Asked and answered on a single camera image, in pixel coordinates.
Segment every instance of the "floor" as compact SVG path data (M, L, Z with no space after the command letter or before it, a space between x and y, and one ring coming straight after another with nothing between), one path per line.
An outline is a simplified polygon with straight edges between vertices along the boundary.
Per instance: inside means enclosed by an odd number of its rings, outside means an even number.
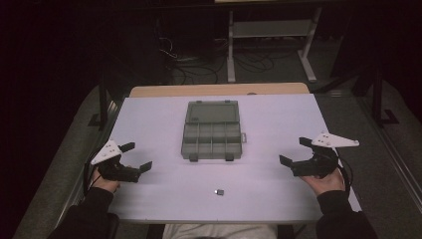
M329 73L339 40L315 40L309 55L317 77L317 82L313 84L308 83L296 54L300 45L301 39L239 42L235 49L237 83L303 82L310 90L330 83ZM205 62L196 60L177 62L178 68L172 71L173 84L227 82L224 56ZM371 93L363 98L354 97L350 93L353 83L352 79L326 94L316 95L330 132L360 141L359 148L341 148L338 151L353 169L353 189L379 238L418 238L422 235L422 211L409 193L411 188L403 183L405 178L395 166L383 137L387 135L390 138L395 148L393 151L400 155L414 181L421 182L422 162L418 160L422 158L419 145L422 142L421 123L406 108L398 92L385 83L383 107L393 110L400 123L379 128L368 113ZM75 115L14 238L46 238L61 218L63 209L73 203L68 199L72 192L80 189L78 182L82 165L96 142L104 138L97 126L88 126L92 116L98 112L98 89L95 88ZM54 198L51 198L52 190L56 192ZM302 226L295 225L295 229L299 230ZM116 238L141 239L146 237L147 231L148 225L121 221ZM297 238L316 238L315 225L307 225Z

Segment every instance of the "metal stand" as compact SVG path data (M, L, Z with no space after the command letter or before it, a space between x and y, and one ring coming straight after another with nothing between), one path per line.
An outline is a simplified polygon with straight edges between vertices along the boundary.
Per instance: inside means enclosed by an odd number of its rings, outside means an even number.
M235 83L235 67L233 61L233 39L248 37L287 37L306 36L306 42L298 50L299 58L307 74L308 80L313 83L317 80L313 68L308 61L308 52L317 28L321 8L316 8L311 20L267 21L267 22L237 22L233 21L233 11L229 16L229 54L227 57L228 82Z
M384 124L398 123L397 117L391 110L384 110L387 119L382 118L382 76L378 68L376 68L376 77L373 82L373 99L372 99L372 116L378 126L383 127Z
M103 130L106 126L108 119L107 112L107 98L106 98L106 82L104 73L102 73L99 80L99 92L100 92L100 113L95 114L91 117L89 126L99 126L99 130Z
M317 21L319 20L321 8L317 8L314 12L313 21L310 25L308 31L307 40L305 42L304 48L298 50L299 59L301 59L302 66L304 67L305 73L307 74L308 81L314 83L317 80L316 75L314 74L313 68L311 67L310 61L308 61L308 53L310 52L311 43L313 42L314 35L317 29Z

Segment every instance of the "table leg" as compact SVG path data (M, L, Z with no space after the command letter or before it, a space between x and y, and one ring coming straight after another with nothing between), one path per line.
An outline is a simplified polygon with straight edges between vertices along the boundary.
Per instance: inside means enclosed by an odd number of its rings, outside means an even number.
M227 81L235 83L235 64L233 61L233 11L230 11L229 17L229 56L227 57Z
M321 8L316 8L314 12L313 21L311 22L310 29L308 31L307 40L304 47L301 50L298 50L299 58L301 59L302 66L304 67L305 73L307 74L308 81L315 82L317 80L316 75L314 74L313 68L311 67L310 62L308 61L308 52L311 48L311 43L313 42L314 35L317 28L317 21L320 16Z

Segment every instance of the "white gripper bracket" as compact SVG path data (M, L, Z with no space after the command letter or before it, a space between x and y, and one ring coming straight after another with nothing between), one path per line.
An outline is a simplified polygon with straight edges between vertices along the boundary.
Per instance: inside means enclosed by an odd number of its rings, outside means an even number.
M358 140L351 140L345 137L337 136L329 132L323 131L312 142L313 145L323 147L347 147L359 146Z
M103 148L97 153L94 159L91 161L92 165L95 165L99 162L105 161L109 158L122 154L118 145L114 142L114 140L110 139Z

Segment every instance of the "person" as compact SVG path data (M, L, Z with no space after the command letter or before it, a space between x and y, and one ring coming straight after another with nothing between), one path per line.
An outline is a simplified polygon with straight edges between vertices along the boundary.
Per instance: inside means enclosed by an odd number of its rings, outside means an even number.
M106 214L119 183L103 179L97 171L94 172L94 178L97 180L93 183L86 199L80 205L70 207L64 221L51 233L49 239L106 238L108 228ZM377 238L364 213L351 209L348 196L344 191L343 178L338 169L324 178L304 176L302 180L315 192L322 212L322 218L316 223L318 239ZM185 238L210 238L210 235L201 234L209 232L209 227L205 225L207 228L204 229L204 225L169 224L166 225L163 238L180 238L181 235L188 236ZM213 228L214 230L215 228L223 230L219 233L226 233L224 238L235 238L239 235L247 238L245 233L249 232L252 232L250 235L254 235L252 238L271 238L270 234L275 230L273 225L223 225L223 227Z
M79 205L69 208L62 223L49 239L105 239L108 230L108 207L119 188L118 181L102 178L95 170L95 178L87 196Z

